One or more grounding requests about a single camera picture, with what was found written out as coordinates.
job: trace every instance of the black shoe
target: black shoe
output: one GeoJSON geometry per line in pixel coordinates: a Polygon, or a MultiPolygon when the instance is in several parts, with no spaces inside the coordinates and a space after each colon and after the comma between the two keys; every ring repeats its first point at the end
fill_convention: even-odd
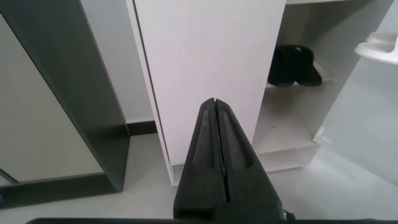
{"type": "Polygon", "coordinates": [[[268,82],[277,87],[292,86],[294,74],[287,67],[286,47],[276,47],[269,70],[268,82]]]}
{"type": "Polygon", "coordinates": [[[320,86],[322,77],[313,66],[313,52],[308,47],[289,46],[287,66],[294,74],[294,80],[302,86],[320,86]]]}

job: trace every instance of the door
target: door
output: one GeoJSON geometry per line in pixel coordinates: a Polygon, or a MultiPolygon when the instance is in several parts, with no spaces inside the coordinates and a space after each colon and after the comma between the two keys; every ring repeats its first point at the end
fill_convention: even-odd
{"type": "Polygon", "coordinates": [[[218,98],[252,141],[281,0],[136,0],[170,163],[183,164],[202,102],[218,98]]]}
{"type": "MultiPolygon", "coordinates": [[[[398,1],[378,32],[398,34],[398,1]]],[[[398,185],[398,66],[361,58],[315,141],[398,185]]]]}

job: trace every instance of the baseboard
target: baseboard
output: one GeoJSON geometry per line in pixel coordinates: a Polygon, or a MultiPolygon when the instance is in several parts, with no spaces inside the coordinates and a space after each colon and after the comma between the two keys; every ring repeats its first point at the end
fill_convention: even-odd
{"type": "Polygon", "coordinates": [[[105,173],[22,182],[0,187],[0,210],[118,192],[105,173]]]}
{"type": "Polygon", "coordinates": [[[127,128],[131,136],[136,136],[140,134],[154,134],[157,133],[155,121],[144,121],[138,123],[129,123],[127,128]]]}

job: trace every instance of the open shelf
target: open shelf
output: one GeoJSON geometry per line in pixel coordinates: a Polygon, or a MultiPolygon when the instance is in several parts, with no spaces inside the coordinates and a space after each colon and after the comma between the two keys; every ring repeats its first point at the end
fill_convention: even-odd
{"type": "Polygon", "coordinates": [[[286,0],[286,4],[309,4],[309,3],[323,3],[336,1],[351,1],[351,0],[286,0]]]}
{"type": "Polygon", "coordinates": [[[266,90],[252,142],[257,154],[314,146],[285,88],[266,90]]]}
{"type": "MultiPolygon", "coordinates": [[[[331,73],[326,71],[318,62],[314,61],[313,66],[318,71],[319,75],[322,77],[322,83],[334,80],[333,75],[331,75],[331,73]]],[[[270,83],[267,83],[266,88],[277,88],[277,87],[274,85],[271,85],[270,83]]]]}

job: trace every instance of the wall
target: wall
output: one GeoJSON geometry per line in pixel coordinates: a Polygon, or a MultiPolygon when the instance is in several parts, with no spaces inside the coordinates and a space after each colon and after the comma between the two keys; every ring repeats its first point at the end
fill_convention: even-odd
{"type": "Polygon", "coordinates": [[[154,120],[126,2],[81,3],[126,122],[154,120]]]}
{"type": "MultiPolygon", "coordinates": [[[[398,1],[377,31],[398,33],[398,1]]],[[[330,148],[398,185],[398,66],[361,58],[323,123],[330,148]]]]}
{"type": "Polygon", "coordinates": [[[102,172],[0,16],[0,167],[21,181],[102,172]]]}

